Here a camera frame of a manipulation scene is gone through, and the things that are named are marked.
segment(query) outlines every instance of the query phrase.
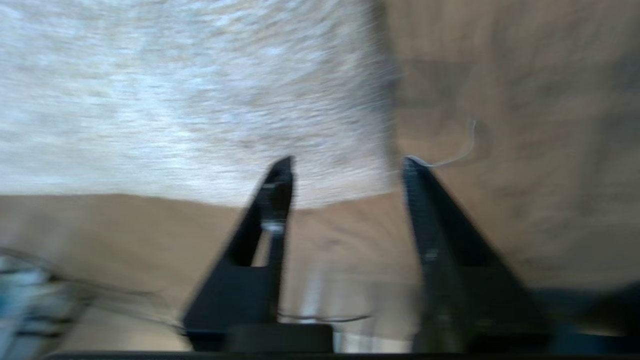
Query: cable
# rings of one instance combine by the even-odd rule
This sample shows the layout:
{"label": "cable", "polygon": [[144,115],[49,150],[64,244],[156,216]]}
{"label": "cable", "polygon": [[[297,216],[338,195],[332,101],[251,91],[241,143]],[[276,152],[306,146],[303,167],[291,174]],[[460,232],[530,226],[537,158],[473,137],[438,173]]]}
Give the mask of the cable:
{"label": "cable", "polygon": [[471,151],[474,149],[474,146],[476,146],[476,124],[477,124],[477,120],[476,119],[469,119],[471,126],[469,126],[469,138],[470,140],[467,143],[466,147],[463,147],[460,150],[460,153],[458,155],[456,155],[453,158],[449,158],[446,160],[441,160],[441,161],[436,161],[435,163],[428,163],[427,161],[424,161],[416,156],[409,156],[409,158],[419,162],[421,165],[425,166],[425,167],[441,167],[442,165],[447,165],[450,163],[453,163],[455,161],[458,160],[462,160],[463,158],[466,158],[467,155],[469,155],[471,153]]}
{"label": "cable", "polygon": [[359,315],[359,316],[352,316],[352,317],[348,317],[348,316],[327,317],[327,316],[288,315],[283,313],[278,313],[278,316],[282,316],[283,318],[290,318],[293,320],[315,320],[318,322],[330,322],[330,323],[356,322],[356,321],[371,318],[371,315]]}
{"label": "cable", "polygon": [[[0,256],[1,255],[13,256],[13,257],[18,258],[20,260],[23,260],[23,261],[25,261],[27,263],[31,263],[32,265],[35,265],[38,268],[41,268],[42,270],[45,270],[45,271],[51,273],[52,277],[55,277],[55,278],[57,278],[57,279],[59,279],[61,281],[74,282],[76,284],[83,284],[83,285],[88,286],[90,288],[100,289],[100,290],[104,290],[104,291],[110,291],[110,292],[113,292],[113,293],[119,293],[119,294],[128,295],[128,296],[142,297],[144,299],[147,299],[149,301],[149,304],[152,306],[154,312],[157,313],[158,319],[153,319],[153,318],[150,318],[150,317],[147,317],[147,316],[141,316],[141,315],[133,315],[132,312],[119,311],[119,310],[116,310],[113,307],[98,306],[96,304],[94,304],[94,305],[96,307],[99,307],[99,308],[101,308],[103,310],[106,310],[106,311],[111,311],[111,312],[114,312],[114,313],[120,313],[121,315],[131,316],[131,317],[134,317],[134,318],[138,318],[140,320],[146,320],[146,321],[150,321],[150,322],[160,323],[162,325],[169,326],[172,329],[177,330],[177,331],[181,331],[182,330],[182,327],[177,325],[177,322],[174,323],[175,320],[173,320],[173,317],[171,316],[171,307],[169,306],[169,303],[167,303],[166,299],[159,293],[159,291],[129,289],[129,288],[124,288],[124,287],[121,287],[121,286],[113,285],[113,284],[108,284],[108,283],[105,283],[105,282],[71,277],[71,276],[65,275],[64,271],[60,268],[60,266],[58,266],[56,263],[53,263],[52,261],[49,261],[49,260],[47,260],[45,258],[42,258],[40,256],[36,256],[36,255],[30,254],[28,252],[15,250],[15,249],[10,249],[8,247],[0,247]],[[151,299],[156,299],[158,302],[162,303],[161,306],[166,311],[166,313],[165,313],[166,317],[172,319],[170,322],[162,320],[162,318],[161,318],[162,316],[160,315],[160,311],[157,310],[157,306],[156,306],[157,304],[154,304],[151,301]],[[293,319],[293,320],[315,320],[315,321],[318,321],[318,322],[325,322],[325,323],[349,323],[349,322],[356,322],[356,321],[360,321],[360,320],[365,320],[365,319],[371,318],[371,315],[328,317],[328,316],[288,315],[288,314],[283,314],[283,313],[280,313],[280,312],[278,312],[278,315],[282,316],[284,318],[290,318],[290,319]]]}
{"label": "cable", "polygon": [[[49,261],[45,258],[41,258],[40,256],[30,254],[28,252],[10,249],[7,247],[0,247],[0,256],[2,255],[11,256],[11,257],[23,260],[27,263],[30,263],[40,268],[41,270],[49,272],[52,278],[60,281],[73,282],[76,284],[82,284],[89,288],[99,289],[102,291],[110,291],[110,292],[119,293],[122,295],[141,297],[141,298],[147,299],[152,309],[158,316],[158,319],[151,319],[144,316],[134,316],[131,313],[123,313],[123,312],[120,312],[120,313],[123,315],[129,315],[131,317],[148,320],[151,322],[161,323],[173,329],[181,329],[179,325],[177,325],[176,323],[173,323],[177,321],[174,320],[173,317],[171,316],[171,312],[172,312],[171,307],[169,306],[169,303],[167,303],[166,299],[160,294],[160,291],[129,289],[129,288],[113,285],[113,284],[108,284],[105,282],[71,277],[69,275],[65,275],[64,271],[60,268],[60,266],[53,263],[52,261]],[[163,307],[165,310],[166,317],[172,319],[170,322],[162,320],[161,311],[158,311],[158,306],[155,302],[152,301],[152,299],[156,299],[158,302],[161,303],[161,307]],[[104,306],[102,306],[101,308],[105,310],[115,311],[113,308],[106,309]]]}

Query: wooden floor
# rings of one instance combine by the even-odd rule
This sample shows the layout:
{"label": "wooden floor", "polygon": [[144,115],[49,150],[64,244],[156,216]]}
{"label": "wooden floor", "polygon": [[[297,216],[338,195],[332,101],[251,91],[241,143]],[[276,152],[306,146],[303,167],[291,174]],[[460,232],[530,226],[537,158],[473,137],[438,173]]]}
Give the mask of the wooden floor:
{"label": "wooden floor", "polygon": [[[390,0],[386,12],[404,73],[398,153],[454,156],[476,119],[473,153],[435,172],[517,274],[535,288],[637,280],[640,2]],[[175,313],[238,216],[121,195],[0,199],[3,244],[161,291]],[[348,330],[394,340],[415,331],[420,281],[400,191],[295,213],[289,240],[282,312],[373,314]],[[69,347],[135,348],[84,329]]]}

